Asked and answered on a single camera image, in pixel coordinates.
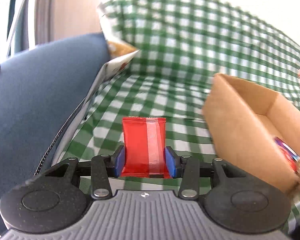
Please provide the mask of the plain red packet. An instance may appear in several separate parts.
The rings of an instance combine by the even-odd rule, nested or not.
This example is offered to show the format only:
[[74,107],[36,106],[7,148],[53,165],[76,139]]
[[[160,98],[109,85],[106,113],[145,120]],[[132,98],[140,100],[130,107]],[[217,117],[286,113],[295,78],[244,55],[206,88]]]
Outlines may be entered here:
[[125,165],[121,176],[170,178],[165,160],[166,119],[122,118]]

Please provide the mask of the brown cardboard box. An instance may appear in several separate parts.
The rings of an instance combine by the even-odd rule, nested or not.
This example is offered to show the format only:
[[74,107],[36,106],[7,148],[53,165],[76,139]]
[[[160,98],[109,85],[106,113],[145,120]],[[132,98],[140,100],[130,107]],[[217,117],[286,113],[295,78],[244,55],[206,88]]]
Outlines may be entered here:
[[219,157],[284,193],[300,191],[300,176],[274,141],[300,156],[300,111],[279,92],[217,73],[203,115]]

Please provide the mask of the blue sofa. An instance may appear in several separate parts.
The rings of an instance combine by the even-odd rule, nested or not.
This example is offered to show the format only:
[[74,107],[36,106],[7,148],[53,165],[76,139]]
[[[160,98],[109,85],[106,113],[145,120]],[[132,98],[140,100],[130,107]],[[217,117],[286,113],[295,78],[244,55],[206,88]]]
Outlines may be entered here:
[[102,33],[38,46],[0,64],[0,235],[62,230],[83,216],[78,159],[53,165],[110,53]]

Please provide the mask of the red chip packet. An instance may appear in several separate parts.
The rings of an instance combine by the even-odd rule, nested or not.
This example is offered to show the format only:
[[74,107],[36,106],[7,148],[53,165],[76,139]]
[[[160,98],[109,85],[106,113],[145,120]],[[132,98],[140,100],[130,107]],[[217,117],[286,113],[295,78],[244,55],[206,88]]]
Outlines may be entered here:
[[297,162],[299,161],[300,156],[279,137],[274,137],[274,141],[279,147],[281,153],[285,156],[292,170],[296,172]]

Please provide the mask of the white paper bag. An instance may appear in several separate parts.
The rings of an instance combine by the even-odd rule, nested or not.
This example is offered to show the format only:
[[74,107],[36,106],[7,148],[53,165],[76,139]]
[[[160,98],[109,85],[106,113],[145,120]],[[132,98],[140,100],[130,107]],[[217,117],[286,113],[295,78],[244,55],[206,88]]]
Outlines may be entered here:
[[119,35],[115,33],[114,20],[109,18],[109,14],[106,13],[106,6],[104,4],[101,3],[98,5],[97,13],[102,32],[108,45],[110,60],[101,67],[89,89],[89,92],[87,93],[87,96],[82,100],[80,105],[75,109],[56,135],[58,145],[56,146],[52,159],[52,165],[55,165],[61,160],[64,150],[75,135],[79,125],[84,122],[90,107],[94,103],[95,93],[99,89],[100,85],[127,68],[130,61],[139,52],[138,48],[135,48],[121,40]]

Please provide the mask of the green checkered cloth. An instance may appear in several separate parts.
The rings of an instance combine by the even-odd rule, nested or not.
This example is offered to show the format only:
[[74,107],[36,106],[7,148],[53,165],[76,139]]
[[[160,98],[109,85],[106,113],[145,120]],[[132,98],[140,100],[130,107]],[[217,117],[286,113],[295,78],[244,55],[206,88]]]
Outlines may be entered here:
[[282,94],[300,111],[300,46],[263,20],[219,0],[101,0],[115,36],[138,48],[100,85],[57,161],[89,161],[123,143],[126,116],[163,117],[166,145],[211,162],[202,115],[213,75],[228,74]]

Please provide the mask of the grey curtain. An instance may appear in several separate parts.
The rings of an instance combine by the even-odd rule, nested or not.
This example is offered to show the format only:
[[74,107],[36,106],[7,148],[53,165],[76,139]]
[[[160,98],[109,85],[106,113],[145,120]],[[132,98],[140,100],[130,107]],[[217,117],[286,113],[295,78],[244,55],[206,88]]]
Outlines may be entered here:
[[45,44],[53,40],[53,5],[55,0],[35,0],[34,44]]

